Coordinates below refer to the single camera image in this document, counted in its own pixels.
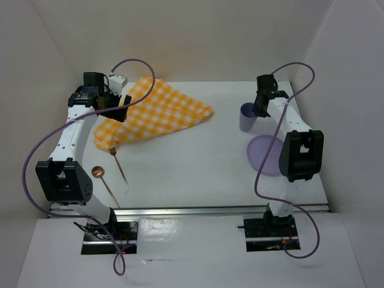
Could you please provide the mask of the lilac plastic cup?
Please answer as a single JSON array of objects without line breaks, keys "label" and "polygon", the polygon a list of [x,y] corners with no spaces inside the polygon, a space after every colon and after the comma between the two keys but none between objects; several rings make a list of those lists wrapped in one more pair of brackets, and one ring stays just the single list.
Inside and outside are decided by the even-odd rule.
[{"label": "lilac plastic cup", "polygon": [[240,109],[239,128],[243,132],[248,132],[252,129],[257,116],[253,113],[253,103],[244,103]]}]

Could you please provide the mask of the yellow white checkered cloth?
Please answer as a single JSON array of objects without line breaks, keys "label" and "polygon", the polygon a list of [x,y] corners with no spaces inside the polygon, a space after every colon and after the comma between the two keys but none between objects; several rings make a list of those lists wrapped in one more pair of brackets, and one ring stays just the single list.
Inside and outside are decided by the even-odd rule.
[{"label": "yellow white checkered cloth", "polygon": [[94,144],[98,149],[110,150],[191,128],[213,114],[211,106],[156,79],[149,96],[128,108],[124,122],[106,118],[96,127]]}]

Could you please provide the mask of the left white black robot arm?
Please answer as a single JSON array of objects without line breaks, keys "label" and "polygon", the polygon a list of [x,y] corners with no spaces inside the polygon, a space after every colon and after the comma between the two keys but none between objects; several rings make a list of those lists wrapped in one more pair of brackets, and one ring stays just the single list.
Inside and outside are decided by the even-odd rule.
[{"label": "left white black robot arm", "polygon": [[116,237],[119,224],[110,219],[111,209],[93,195],[92,179],[82,167],[82,160],[88,136],[98,118],[96,111],[130,103],[129,98],[121,99],[126,83],[126,77],[118,74],[85,72],[83,85],[68,99],[68,126],[49,158],[35,167],[46,199],[89,216],[89,223],[100,222],[97,232],[104,239]]}]

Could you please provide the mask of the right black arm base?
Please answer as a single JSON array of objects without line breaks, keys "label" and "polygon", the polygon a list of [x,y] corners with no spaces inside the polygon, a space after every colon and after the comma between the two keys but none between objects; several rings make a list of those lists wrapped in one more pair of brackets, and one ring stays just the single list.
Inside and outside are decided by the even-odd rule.
[{"label": "right black arm base", "polygon": [[298,231],[292,215],[277,219],[270,212],[262,218],[245,218],[237,228],[244,232],[247,252],[300,250]]}]

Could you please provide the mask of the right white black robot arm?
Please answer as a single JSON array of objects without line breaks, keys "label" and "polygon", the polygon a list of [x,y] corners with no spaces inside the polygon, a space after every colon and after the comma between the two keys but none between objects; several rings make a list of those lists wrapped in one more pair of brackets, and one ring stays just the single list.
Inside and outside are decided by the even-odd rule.
[{"label": "right white black robot arm", "polygon": [[269,203],[266,217],[262,220],[263,231],[268,235],[276,235],[282,229],[283,222],[292,218],[292,205],[299,194],[298,182],[309,181],[320,172],[324,135],[302,120],[290,104],[288,94],[278,89],[273,74],[257,77],[252,113],[258,118],[273,118],[277,123],[277,129],[262,155],[259,172],[266,166],[278,133],[284,136],[278,158],[279,172],[285,177],[284,187],[278,198],[265,197]]}]

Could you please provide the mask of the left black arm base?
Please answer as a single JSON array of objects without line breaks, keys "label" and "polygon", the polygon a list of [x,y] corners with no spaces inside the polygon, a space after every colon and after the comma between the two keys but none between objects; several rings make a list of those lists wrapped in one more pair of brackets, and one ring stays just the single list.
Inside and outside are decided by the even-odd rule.
[{"label": "left black arm base", "polygon": [[[100,225],[92,223],[82,225],[77,222],[74,222],[74,225],[83,232],[82,255],[118,253],[111,237]],[[118,221],[116,216],[111,216],[109,222],[104,226],[123,254],[137,253],[138,221]]]}]

